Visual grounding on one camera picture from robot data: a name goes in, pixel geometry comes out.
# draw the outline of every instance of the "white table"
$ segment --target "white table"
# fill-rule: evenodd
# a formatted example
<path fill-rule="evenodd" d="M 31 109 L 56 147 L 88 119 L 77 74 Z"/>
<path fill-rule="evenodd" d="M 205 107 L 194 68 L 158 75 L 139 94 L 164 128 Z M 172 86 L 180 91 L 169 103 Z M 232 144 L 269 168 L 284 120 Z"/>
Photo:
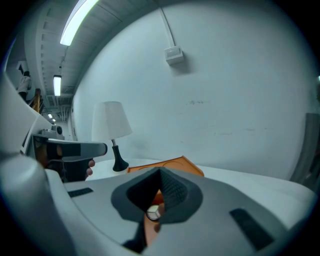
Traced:
<path fill-rule="evenodd" d="M 130 167 L 160 162 L 150 159 L 125 159 Z M 115 160 L 97 162 L 92 168 L 93 174 L 86 180 L 98 180 L 123 175 L 127 171 L 112 170 Z M 209 179 L 232 185 L 248 197 L 269 209 L 289 229 L 308 216 L 317 196 L 300 184 L 267 176 L 218 169 L 197 165 Z"/>

